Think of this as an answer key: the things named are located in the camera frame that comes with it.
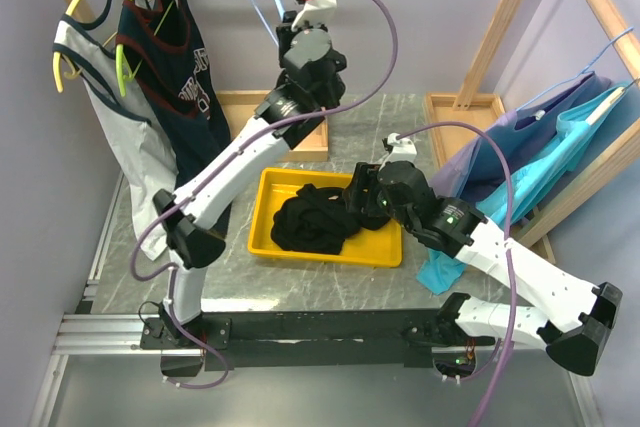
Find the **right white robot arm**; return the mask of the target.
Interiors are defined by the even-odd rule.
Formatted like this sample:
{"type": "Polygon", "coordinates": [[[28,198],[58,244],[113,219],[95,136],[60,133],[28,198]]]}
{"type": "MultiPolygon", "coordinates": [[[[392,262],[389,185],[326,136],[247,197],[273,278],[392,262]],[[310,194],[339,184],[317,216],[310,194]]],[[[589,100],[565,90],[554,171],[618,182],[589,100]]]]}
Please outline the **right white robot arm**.
{"type": "Polygon", "coordinates": [[[470,265],[509,287],[526,305],[449,295],[428,329],[444,345],[480,337],[541,349],[559,366],[594,374],[614,328],[622,292],[574,277],[512,238],[475,207],[437,196],[409,161],[359,162],[344,198],[364,221],[392,219],[420,244],[470,265]]]}

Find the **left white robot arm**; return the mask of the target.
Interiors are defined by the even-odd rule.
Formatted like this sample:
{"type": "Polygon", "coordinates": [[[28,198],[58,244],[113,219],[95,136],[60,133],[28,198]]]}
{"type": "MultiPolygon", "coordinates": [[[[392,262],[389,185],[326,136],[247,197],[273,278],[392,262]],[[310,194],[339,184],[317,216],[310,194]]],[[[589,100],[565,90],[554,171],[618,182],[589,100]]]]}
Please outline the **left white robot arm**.
{"type": "Polygon", "coordinates": [[[340,105],[347,61],[328,32],[333,12],[286,12],[277,27],[280,76],[239,135],[194,179],[154,196],[167,235],[169,284],[159,308],[164,336],[176,348],[200,341],[207,269],[226,248],[217,225],[264,168],[295,149],[340,105]]]}

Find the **black tank top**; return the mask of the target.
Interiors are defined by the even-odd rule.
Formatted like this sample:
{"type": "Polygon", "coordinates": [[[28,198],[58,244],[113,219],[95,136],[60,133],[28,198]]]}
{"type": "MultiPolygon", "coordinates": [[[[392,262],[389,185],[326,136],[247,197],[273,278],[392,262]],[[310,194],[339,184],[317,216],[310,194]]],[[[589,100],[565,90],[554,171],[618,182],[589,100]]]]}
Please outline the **black tank top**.
{"type": "Polygon", "coordinates": [[[343,193],[339,187],[305,184],[273,215],[271,240],[284,251],[338,255],[362,229],[377,231],[390,221],[350,212],[343,193]]]}

